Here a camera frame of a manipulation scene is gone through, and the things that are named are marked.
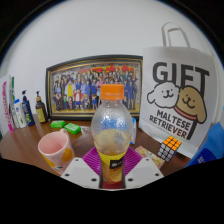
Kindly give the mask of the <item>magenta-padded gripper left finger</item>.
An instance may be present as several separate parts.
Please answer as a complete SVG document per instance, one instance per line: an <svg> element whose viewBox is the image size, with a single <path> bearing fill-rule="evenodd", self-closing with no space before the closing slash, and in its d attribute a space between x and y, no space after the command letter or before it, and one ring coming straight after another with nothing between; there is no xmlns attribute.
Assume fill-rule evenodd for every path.
<svg viewBox="0 0 224 224"><path fill-rule="evenodd" d="M97 150L92 148L82 158L75 157L62 178L84 188L99 189L101 160Z"/></svg>

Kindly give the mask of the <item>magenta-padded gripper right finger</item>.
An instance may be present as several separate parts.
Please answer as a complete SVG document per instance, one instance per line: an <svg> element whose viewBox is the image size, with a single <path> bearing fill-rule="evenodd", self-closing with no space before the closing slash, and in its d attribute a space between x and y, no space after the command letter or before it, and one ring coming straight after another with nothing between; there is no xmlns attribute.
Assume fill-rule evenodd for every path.
<svg viewBox="0 0 224 224"><path fill-rule="evenodd" d="M134 149L129 148L123 159L122 187L140 188L163 178L163 174L151 158L143 158Z"/></svg>

